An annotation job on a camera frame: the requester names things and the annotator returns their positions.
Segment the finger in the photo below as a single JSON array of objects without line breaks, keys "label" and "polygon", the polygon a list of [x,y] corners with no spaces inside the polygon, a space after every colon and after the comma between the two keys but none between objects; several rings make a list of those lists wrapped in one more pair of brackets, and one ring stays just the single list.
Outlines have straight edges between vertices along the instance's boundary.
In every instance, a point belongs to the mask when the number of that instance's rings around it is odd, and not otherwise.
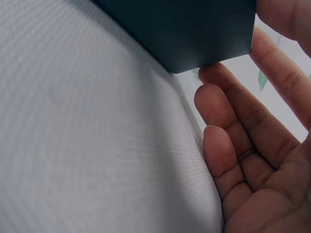
[{"label": "finger", "polygon": [[294,111],[311,129],[311,80],[260,29],[255,29],[251,58]]},{"label": "finger", "polygon": [[229,135],[238,162],[252,190],[262,188],[274,170],[256,152],[223,91],[212,84],[203,85],[196,92],[195,104],[207,125],[219,126]]},{"label": "finger", "polygon": [[201,68],[199,77],[203,83],[215,84],[223,90],[258,152],[278,169],[286,154],[299,144],[295,137],[223,65]]},{"label": "finger", "polygon": [[310,0],[257,0],[260,19],[284,36],[297,40],[309,56],[310,12]]},{"label": "finger", "polygon": [[245,183],[230,137],[222,128],[211,126],[204,131],[203,151],[228,220],[253,192]]}]

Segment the fingernail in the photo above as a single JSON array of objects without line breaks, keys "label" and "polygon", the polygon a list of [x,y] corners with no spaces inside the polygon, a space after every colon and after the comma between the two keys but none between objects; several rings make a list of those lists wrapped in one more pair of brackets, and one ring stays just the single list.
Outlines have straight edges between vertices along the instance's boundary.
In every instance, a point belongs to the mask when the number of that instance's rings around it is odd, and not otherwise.
[{"label": "fingernail", "polygon": [[211,126],[213,126],[213,125],[207,125],[207,126],[205,127],[205,129],[204,129],[204,131],[203,131],[203,135],[205,134],[205,131],[206,131],[209,127],[211,127]]}]

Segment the plant leaf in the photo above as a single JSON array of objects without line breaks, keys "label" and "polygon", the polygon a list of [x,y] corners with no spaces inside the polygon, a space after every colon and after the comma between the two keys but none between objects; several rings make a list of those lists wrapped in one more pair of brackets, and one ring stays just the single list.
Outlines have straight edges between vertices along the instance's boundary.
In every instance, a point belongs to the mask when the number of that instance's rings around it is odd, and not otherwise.
[{"label": "plant leaf", "polygon": [[195,77],[196,77],[197,79],[199,79],[199,75],[198,75],[199,68],[197,68],[197,69],[193,69],[192,71],[193,71],[193,73],[194,73]]},{"label": "plant leaf", "polygon": [[260,70],[259,74],[258,74],[258,83],[259,83],[259,89],[260,91],[263,90],[264,86],[266,85],[268,79],[267,77],[264,75],[264,73]]}]

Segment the skin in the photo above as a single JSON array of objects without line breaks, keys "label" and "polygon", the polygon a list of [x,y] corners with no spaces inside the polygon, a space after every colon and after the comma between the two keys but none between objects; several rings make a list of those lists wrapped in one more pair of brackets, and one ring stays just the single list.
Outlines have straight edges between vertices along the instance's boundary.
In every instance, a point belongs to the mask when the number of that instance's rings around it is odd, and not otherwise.
[{"label": "skin", "polygon": [[[311,0],[258,0],[261,20],[311,56]],[[250,54],[311,130],[311,79],[260,29]],[[195,105],[228,233],[311,232],[311,134],[300,143],[220,63],[199,70]]]}]

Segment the white textured surface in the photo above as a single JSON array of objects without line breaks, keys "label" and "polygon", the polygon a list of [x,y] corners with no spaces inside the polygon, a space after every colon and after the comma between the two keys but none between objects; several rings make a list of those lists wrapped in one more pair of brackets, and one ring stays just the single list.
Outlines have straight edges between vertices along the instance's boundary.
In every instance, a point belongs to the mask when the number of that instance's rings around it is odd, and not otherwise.
[{"label": "white textured surface", "polygon": [[173,78],[87,0],[0,1],[0,232],[221,232]]}]

